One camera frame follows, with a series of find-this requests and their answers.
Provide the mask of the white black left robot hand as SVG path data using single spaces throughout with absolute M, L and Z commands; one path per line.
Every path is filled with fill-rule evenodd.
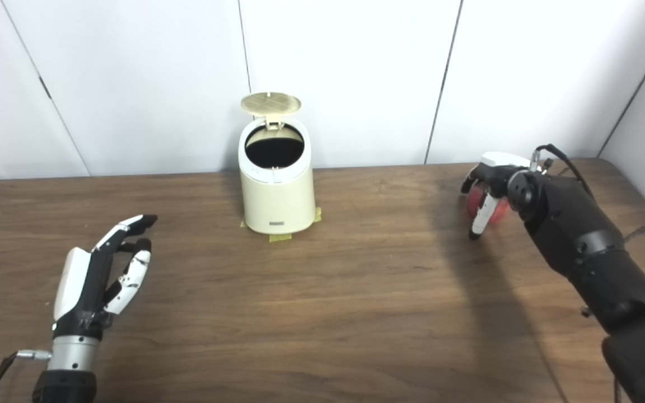
M 131 217 L 116 224 L 91 250 L 69 250 L 54 301 L 53 339 L 102 339 L 145 280 L 153 244 L 141 235 L 157 221 L 154 214 Z M 126 241 L 133 236 L 140 238 Z

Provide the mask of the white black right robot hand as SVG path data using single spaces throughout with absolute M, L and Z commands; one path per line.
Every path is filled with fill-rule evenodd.
M 469 228 L 469 238 L 478 240 L 486 226 L 492 221 L 502 199 L 507 196 L 509 181 L 518 171 L 530 169 L 527 158 L 504 152 L 486 152 L 464 179 L 460 194 L 469 196 L 473 188 L 480 186 L 479 201 L 474 204 L 473 222 Z

